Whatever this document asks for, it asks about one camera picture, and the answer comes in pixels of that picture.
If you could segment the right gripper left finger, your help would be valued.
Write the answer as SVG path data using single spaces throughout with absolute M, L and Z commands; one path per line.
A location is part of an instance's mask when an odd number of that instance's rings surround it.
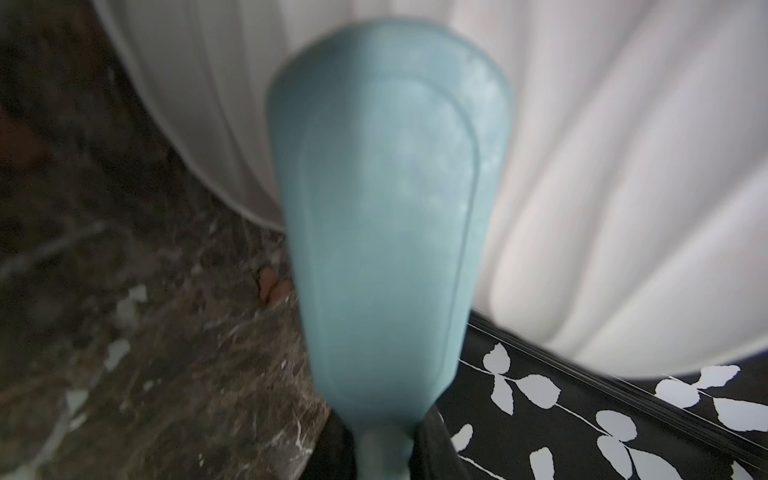
M 335 411 L 330 412 L 299 479 L 357 479 L 354 437 Z

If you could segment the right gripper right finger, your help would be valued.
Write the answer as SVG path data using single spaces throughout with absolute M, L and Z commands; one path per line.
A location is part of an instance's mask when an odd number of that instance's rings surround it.
M 429 410 L 416 430 L 410 458 L 410 478 L 413 480 L 470 479 L 436 407 Z

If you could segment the white ceramic pot with mud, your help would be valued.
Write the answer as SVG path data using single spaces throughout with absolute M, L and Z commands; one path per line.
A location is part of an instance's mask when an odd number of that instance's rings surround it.
M 419 19 L 484 50 L 516 121 L 476 311 L 645 379 L 767 349 L 763 1 L 97 1 L 190 170 L 281 230 L 266 132 L 278 69 L 346 26 Z

